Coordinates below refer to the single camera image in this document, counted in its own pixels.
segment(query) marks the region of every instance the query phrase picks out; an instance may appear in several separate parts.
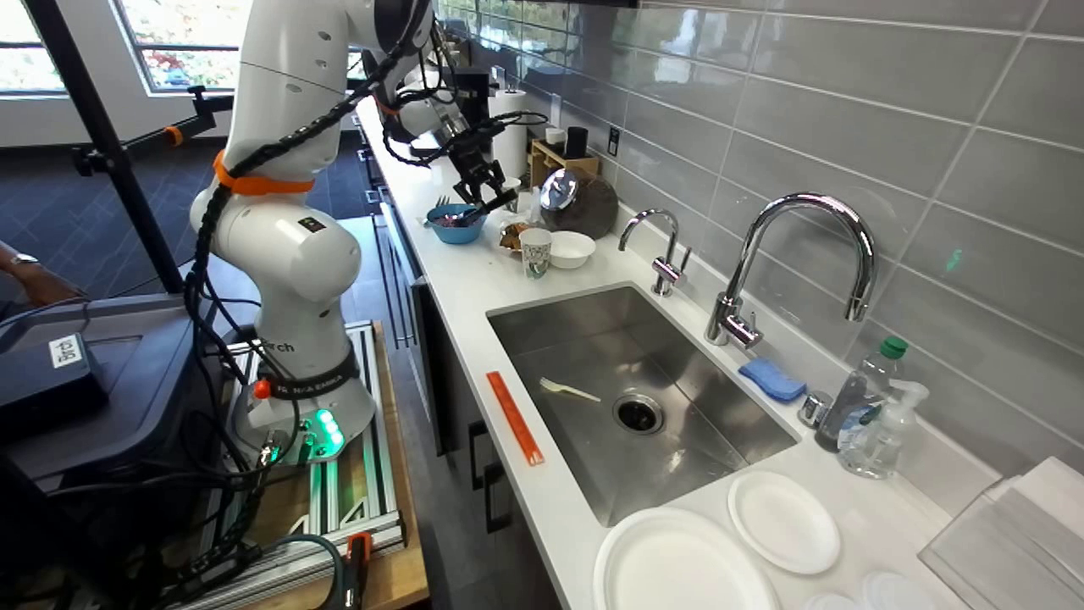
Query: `white bowl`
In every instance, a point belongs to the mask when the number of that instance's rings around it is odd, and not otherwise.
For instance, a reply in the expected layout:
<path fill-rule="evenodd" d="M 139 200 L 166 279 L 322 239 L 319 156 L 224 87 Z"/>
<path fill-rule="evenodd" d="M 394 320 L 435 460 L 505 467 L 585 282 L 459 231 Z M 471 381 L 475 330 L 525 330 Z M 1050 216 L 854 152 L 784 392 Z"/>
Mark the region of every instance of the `white bowl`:
<path fill-rule="evenodd" d="M 595 253 L 595 242 L 577 231 L 551 231 L 549 263 L 584 268 Z"/>

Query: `sink drain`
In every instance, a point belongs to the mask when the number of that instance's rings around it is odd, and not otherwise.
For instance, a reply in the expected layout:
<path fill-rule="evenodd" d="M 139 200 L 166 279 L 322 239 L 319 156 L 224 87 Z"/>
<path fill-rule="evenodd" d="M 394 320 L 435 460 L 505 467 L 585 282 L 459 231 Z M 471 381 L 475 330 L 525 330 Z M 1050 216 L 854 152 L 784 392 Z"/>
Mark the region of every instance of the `sink drain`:
<path fill-rule="evenodd" d="M 628 397 L 618 406 L 618 422 L 637 434 L 655 434 L 665 428 L 665 410 L 646 397 Z"/>

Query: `plastic bottle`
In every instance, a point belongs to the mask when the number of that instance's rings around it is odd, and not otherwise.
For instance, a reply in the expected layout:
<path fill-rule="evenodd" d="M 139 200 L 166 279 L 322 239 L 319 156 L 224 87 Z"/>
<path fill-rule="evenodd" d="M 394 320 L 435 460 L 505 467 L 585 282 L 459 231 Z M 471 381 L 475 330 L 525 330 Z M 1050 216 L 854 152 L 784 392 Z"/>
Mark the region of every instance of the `plastic bottle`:
<path fill-rule="evenodd" d="M 882 402 L 895 397 L 891 381 L 903 381 L 904 352 L 909 341 L 903 337 L 888 337 L 878 352 L 864 355 L 854 366 L 838 401 L 816 425 L 821 448 L 838 452 L 848 431 L 864 428 L 878 418 Z"/>
<path fill-rule="evenodd" d="M 915 406 L 922 401 L 930 401 L 930 390 L 922 382 L 891 381 L 891 392 L 882 402 L 878 422 L 839 434 L 839 465 L 864 478 L 895 476 L 915 434 Z"/>

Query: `window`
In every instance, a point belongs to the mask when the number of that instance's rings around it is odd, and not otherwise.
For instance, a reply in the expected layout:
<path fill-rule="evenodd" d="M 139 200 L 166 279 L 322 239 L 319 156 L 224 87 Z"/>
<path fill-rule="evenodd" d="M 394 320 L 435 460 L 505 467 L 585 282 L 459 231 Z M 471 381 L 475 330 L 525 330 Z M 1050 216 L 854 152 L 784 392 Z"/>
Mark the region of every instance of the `window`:
<path fill-rule="evenodd" d="M 152 93 L 234 87 L 251 0 L 117 0 Z"/>
<path fill-rule="evenodd" d="M 20 0 L 0 0 L 0 94 L 61 94 L 66 80 L 49 59 Z"/>

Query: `paper towel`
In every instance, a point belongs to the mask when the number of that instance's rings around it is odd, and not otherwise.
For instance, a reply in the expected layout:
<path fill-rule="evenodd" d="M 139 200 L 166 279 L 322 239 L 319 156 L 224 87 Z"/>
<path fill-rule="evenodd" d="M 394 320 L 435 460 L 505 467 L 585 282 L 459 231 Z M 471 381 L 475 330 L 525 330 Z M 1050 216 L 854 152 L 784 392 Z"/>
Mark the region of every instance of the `paper towel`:
<path fill-rule="evenodd" d="M 528 94 L 519 87 L 497 87 L 488 94 L 488 115 L 525 111 L 525 99 Z M 502 162 L 508 182 L 521 179 L 528 162 L 528 130 L 505 126 L 505 134 L 496 136 L 496 158 Z"/>

